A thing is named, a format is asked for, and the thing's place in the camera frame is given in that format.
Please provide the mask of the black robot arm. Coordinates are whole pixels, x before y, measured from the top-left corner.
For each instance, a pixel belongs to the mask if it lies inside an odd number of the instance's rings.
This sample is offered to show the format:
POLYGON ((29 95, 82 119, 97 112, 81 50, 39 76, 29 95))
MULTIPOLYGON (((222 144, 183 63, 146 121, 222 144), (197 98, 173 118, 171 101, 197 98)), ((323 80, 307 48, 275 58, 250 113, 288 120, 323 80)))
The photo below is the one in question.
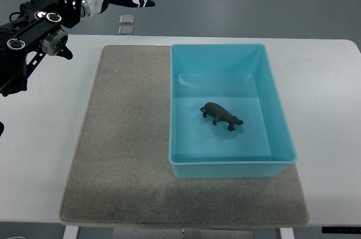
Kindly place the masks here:
POLYGON ((45 55, 67 60, 67 33, 82 17, 82 0, 31 0, 17 18, 1 25, 1 95, 27 90, 29 76, 45 55))

